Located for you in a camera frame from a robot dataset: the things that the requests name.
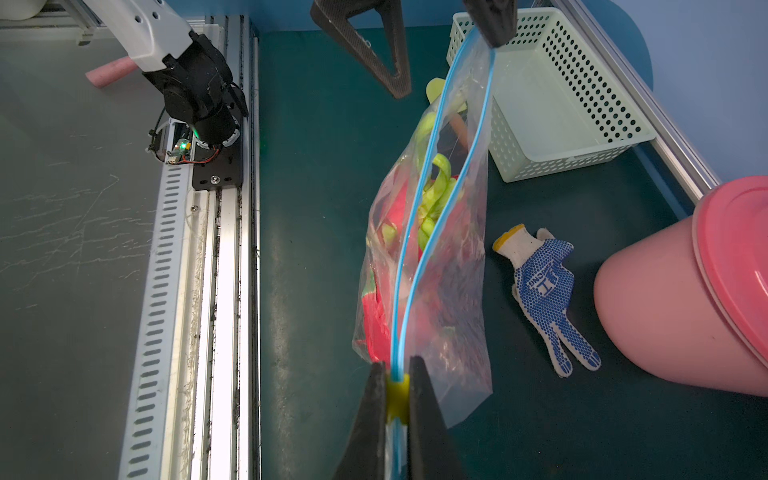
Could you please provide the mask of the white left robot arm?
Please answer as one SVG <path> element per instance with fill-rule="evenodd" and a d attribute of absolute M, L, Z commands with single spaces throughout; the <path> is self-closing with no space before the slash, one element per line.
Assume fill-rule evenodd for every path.
<path fill-rule="evenodd" d="M 90 1 L 87 4 L 162 93 L 171 118 L 189 125 L 205 148 L 236 143 L 240 120 L 247 116 L 243 91 L 235 85 L 223 54 L 203 34 L 193 31 L 165 1 Z M 376 11 L 383 23 L 394 68 L 387 69 L 350 20 Z M 411 91 L 402 6 L 398 1 L 316 1 L 314 23 L 345 48 L 396 99 Z"/>

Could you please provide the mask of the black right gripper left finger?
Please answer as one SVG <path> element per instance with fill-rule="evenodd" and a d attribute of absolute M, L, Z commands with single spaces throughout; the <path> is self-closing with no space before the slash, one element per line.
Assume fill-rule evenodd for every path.
<path fill-rule="evenodd" d="M 345 451 L 333 479 L 382 480 L 386 471 L 386 364 L 371 365 Z"/>

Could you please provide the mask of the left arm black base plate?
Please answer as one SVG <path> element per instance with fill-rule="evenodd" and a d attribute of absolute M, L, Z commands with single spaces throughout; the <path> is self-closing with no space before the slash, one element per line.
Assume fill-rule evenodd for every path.
<path fill-rule="evenodd" d="M 204 148 L 192 143 L 192 187 L 196 191 L 211 191 L 224 187 L 240 187 L 243 182 L 243 137 L 230 146 Z"/>

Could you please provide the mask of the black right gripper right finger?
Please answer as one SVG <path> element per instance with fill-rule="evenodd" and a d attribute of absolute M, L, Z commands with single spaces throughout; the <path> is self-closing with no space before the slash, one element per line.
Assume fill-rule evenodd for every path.
<path fill-rule="evenodd" d="M 420 356 L 410 359 L 408 395 L 407 478 L 466 479 L 427 366 Z"/>

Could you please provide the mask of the clear zip-top bag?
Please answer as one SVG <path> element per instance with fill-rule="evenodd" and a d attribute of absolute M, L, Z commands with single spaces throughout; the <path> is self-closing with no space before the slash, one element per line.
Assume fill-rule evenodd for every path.
<path fill-rule="evenodd" d="M 424 111 L 437 115 L 425 164 L 437 152 L 458 145 L 446 134 L 449 116 L 462 112 L 468 151 L 443 216 L 412 271 L 403 315 L 392 322 L 387 369 L 386 471 L 383 479 L 407 472 L 409 365 L 424 359 L 447 428 L 464 421 L 492 392 L 492 373 L 482 313 L 488 149 L 495 52 L 469 31 L 454 54 L 441 93 Z"/>

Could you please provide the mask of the red dragon fruit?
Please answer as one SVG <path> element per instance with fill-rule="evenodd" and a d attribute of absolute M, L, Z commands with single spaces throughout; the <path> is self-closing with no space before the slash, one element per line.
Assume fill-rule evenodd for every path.
<path fill-rule="evenodd" d="M 453 150 L 437 152 L 429 165 L 425 158 L 437 115 L 425 113 L 409 145 L 381 184 L 369 212 L 366 260 L 360 283 L 360 307 L 353 346 L 365 359 L 391 364 L 392 335 L 399 334 L 392 322 L 403 315 L 405 295 L 412 271 L 423 256 L 434 228 L 443 216 L 455 189 L 461 155 L 469 146 L 465 115 L 449 116 L 446 134 L 458 143 Z"/>

